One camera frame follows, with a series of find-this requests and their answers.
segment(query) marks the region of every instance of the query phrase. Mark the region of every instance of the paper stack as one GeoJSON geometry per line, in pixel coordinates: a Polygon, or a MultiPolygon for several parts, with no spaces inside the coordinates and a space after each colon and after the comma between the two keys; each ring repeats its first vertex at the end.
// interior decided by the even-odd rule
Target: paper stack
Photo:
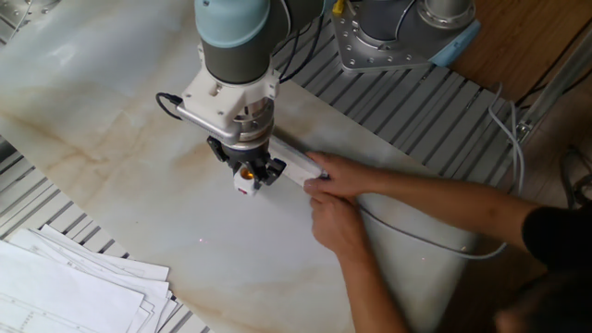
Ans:
{"type": "Polygon", "coordinates": [[[155,333],[178,306],[167,274],[48,226],[19,230],[0,241],[0,332],[155,333]]]}

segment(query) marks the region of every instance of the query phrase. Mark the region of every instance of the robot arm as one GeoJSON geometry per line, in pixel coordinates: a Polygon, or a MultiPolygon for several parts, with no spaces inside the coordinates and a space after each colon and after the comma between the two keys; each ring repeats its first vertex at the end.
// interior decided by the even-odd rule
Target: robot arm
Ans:
{"type": "MultiPolygon", "coordinates": [[[[271,185],[293,156],[274,153],[273,146],[284,160],[269,153],[279,93],[270,55],[335,1],[195,1],[202,66],[177,111],[209,131],[214,154],[245,194],[271,185]]],[[[350,59],[342,65],[350,71],[447,66],[479,30],[473,0],[365,0],[343,15],[336,6],[335,13],[339,48],[347,45],[340,53],[350,59]]]]}
{"type": "Polygon", "coordinates": [[[271,158],[278,76],[274,47],[330,8],[331,0],[196,0],[201,69],[183,92],[181,118],[205,130],[232,169],[235,188],[254,195],[286,164],[271,158]]]}

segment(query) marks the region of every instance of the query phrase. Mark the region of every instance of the light blue joint cover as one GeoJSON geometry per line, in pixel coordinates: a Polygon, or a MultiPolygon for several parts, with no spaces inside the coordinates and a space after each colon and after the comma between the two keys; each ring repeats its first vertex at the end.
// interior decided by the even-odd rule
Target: light blue joint cover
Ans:
{"type": "Polygon", "coordinates": [[[479,30],[481,30],[481,23],[478,20],[474,20],[452,42],[441,49],[436,55],[432,56],[429,61],[442,67],[450,65],[469,46],[479,33],[479,30]]]}
{"type": "Polygon", "coordinates": [[[204,41],[215,47],[243,45],[264,27],[270,1],[195,0],[197,31],[204,41]]]}
{"type": "Polygon", "coordinates": [[[325,3],[323,4],[323,11],[321,12],[321,14],[325,14],[328,12],[328,10],[332,10],[333,5],[335,5],[336,2],[337,0],[325,0],[325,3]]]}

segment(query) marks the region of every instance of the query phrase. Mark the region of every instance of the white marble table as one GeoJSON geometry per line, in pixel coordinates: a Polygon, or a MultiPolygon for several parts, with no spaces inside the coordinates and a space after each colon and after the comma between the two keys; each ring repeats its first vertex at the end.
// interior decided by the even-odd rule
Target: white marble table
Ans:
{"type": "MultiPolygon", "coordinates": [[[[0,134],[216,333],[353,332],[338,262],[310,228],[308,197],[281,178],[233,190],[207,134],[166,116],[198,69],[192,1],[64,0],[0,53],[0,134]]],[[[276,122],[302,148],[431,173],[299,86],[276,122]]],[[[392,225],[461,249],[473,236],[396,201],[361,198],[392,225]]],[[[464,261],[366,221],[385,277],[417,331],[438,323],[464,261]]]]}

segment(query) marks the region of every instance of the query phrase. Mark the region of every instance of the person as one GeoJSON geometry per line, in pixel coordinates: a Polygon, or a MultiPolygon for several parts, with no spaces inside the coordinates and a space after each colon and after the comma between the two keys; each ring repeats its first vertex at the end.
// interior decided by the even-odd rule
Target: person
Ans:
{"type": "Polygon", "coordinates": [[[355,197],[379,193],[451,226],[529,251],[548,273],[527,285],[495,317],[500,333],[592,332],[592,218],[544,207],[485,185],[422,178],[309,153],[329,175],[308,179],[313,234],[337,256],[357,333],[410,332],[391,299],[355,197]]]}

